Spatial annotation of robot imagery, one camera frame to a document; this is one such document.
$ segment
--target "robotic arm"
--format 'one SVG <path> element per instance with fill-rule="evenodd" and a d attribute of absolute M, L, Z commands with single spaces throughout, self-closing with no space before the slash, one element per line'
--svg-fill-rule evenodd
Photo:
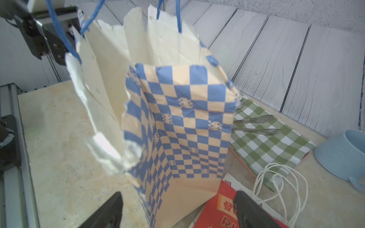
<path fill-rule="evenodd" d="M 76 7 L 64 8 L 64 0 L 51 0 L 66 37 L 75 46 L 70 28 L 80 31 Z M 0 17 L 15 20 L 31 53 L 41 59 L 42 55 L 50 57 L 60 65 L 66 65 L 67 48 L 58 37 L 49 17 L 45 0 L 0 0 Z"/>

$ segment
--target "red packaging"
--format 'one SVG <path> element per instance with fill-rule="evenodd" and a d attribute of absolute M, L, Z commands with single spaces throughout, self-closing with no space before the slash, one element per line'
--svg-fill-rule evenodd
<path fill-rule="evenodd" d="M 220 182 L 218 194 L 208 200 L 194 228 L 238 228 L 237 215 L 233 211 L 236 190 Z"/>

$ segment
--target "metal tongs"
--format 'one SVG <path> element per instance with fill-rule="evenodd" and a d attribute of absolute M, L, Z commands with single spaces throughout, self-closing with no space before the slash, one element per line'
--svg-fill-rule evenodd
<path fill-rule="evenodd" d="M 256 117 L 256 118 L 248 119 L 248 120 L 235 120 L 235 121 L 233 121 L 233 124 L 242 124 L 242 123 L 243 124 L 245 124 L 245 123 L 262 124 L 262 123 L 269 122 L 273 118 L 274 118 L 273 115 L 265 115 L 265 116 L 259 116 L 259 117 Z M 280 129 L 272 129 L 272 128 L 252 129 L 252 128 L 233 127 L 232 131 L 248 131 L 248 132 L 252 132 L 252 133 L 258 133 L 260 135 L 275 135 L 276 133 L 279 133 L 281 130 Z"/>

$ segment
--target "blue rope handle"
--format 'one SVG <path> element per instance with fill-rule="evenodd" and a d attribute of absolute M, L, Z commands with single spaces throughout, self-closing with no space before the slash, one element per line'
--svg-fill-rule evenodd
<path fill-rule="evenodd" d="M 85 26 L 83 26 L 83 27 L 81 28 L 81 30 L 80 30 L 80 34 L 82 35 L 82 37 L 83 37 L 83 38 L 85 38 L 85 36 L 84 36 L 84 32 L 85 32 L 85 30 L 87 30 L 87 29 L 89 28 L 89 26 L 90 26 L 91 22 L 92 22 L 93 20 L 95 20 L 95 18 L 96 18 L 96 16 L 97 16 L 97 14 L 99 13 L 100 9 L 101 9 L 101 8 L 103 7 L 103 5 L 104 5 L 104 2 L 105 2 L 105 0 L 99 0 L 99 2 L 97 3 L 96 8 L 95 8 L 95 10 L 94 10 L 93 14 L 92 14 L 92 15 L 91 15 L 91 17 L 89 18 L 89 20 L 86 22 Z"/>
<path fill-rule="evenodd" d="M 162 5 L 162 2 L 164 0 L 159 0 L 158 1 L 158 6 L 157 6 L 157 20 L 160 17 L 160 8 Z M 179 33 L 181 33 L 181 19 L 180 19 L 180 0 L 176 0 L 176 17 L 177 17 L 177 29 L 179 30 Z"/>
<path fill-rule="evenodd" d="M 62 25 L 61 25 L 61 23 L 59 22 L 59 20 L 57 18 L 57 14 L 54 11 L 54 8 L 52 6 L 51 0 L 46 0 L 46 4 L 47 4 L 47 9 L 48 9 L 49 15 L 50 15 L 50 17 L 52 19 L 52 22 L 53 22 L 53 26 L 54 26 L 54 28 L 55 28 L 58 36 L 60 37 L 60 39 L 62 40 L 62 42 L 65 44 L 65 46 L 68 49 L 68 51 L 73 56 L 75 56 L 78 59 L 78 61 L 80 62 L 80 64 L 81 64 L 81 58 L 78 55 L 76 49 L 71 44 L 71 42 L 67 39 L 66 34 L 65 34 L 65 32 L 64 32 L 64 30 L 62 28 Z"/>

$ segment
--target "checkered pattern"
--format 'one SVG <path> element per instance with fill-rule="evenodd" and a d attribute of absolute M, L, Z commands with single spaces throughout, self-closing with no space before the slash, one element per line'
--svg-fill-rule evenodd
<path fill-rule="evenodd" d="M 222 178 L 238 91 L 220 77 L 204 66 L 130 67 L 124 137 L 143 149 L 130 174 L 151 227 L 171 178 Z"/>
<path fill-rule="evenodd" d="M 235 120 L 250 119 L 258 116 L 269 115 L 267 111 L 243 96 L 244 106 L 236 110 Z M 235 152 L 248 164 L 257 175 L 264 167 L 272 162 L 294 168 L 302 158 L 315 147 L 315 144 L 302 136 L 281 120 L 274 118 L 268 123 L 239 124 L 238 127 L 246 128 L 277 128 L 280 133 L 272 136 L 258 135 L 243 131 L 234 131 L 231 135 L 230 144 Z M 286 176 L 288 173 L 283 169 L 272 170 Z M 264 184 L 274 191 L 272 173 L 266 173 Z"/>

